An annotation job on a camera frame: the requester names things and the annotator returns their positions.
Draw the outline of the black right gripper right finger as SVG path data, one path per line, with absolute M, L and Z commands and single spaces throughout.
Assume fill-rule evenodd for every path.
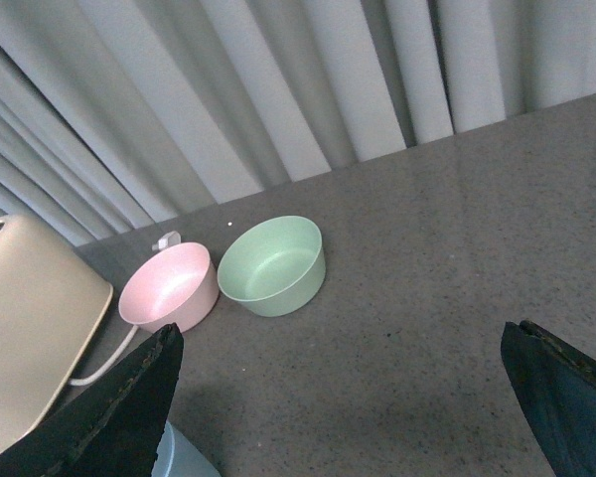
M 554 474 L 596 476 L 596 360 L 528 320 L 505 324 L 500 351 Z

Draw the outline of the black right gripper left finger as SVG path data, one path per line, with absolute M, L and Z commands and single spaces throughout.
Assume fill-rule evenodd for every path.
M 149 476 L 179 378 L 175 324 L 0 454 L 0 476 Z

